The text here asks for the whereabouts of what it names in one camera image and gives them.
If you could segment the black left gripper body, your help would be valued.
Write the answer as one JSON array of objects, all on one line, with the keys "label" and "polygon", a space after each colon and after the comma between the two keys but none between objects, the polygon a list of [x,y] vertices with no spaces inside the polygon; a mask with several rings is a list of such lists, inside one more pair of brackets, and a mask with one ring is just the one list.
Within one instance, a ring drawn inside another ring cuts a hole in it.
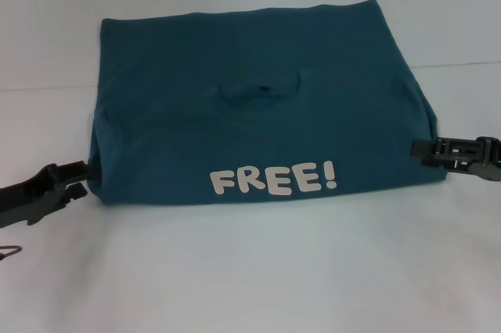
[{"label": "black left gripper body", "polygon": [[44,167],[25,182],[1,188],[1,228],[21,222],[32,226],[65,208],[66,189],[56,165]]}]

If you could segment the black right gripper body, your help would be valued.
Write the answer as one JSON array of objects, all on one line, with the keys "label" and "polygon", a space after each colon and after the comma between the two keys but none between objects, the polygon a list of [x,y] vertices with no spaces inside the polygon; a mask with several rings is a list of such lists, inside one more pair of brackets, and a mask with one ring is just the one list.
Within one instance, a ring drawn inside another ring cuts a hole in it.
[{"label": "black right gripper body", "polygon": [[475,140],[440,137],[434,145],[434,159],[448,172],[469,172],[471,165],[500,168],[500,140],[484,136]]}]

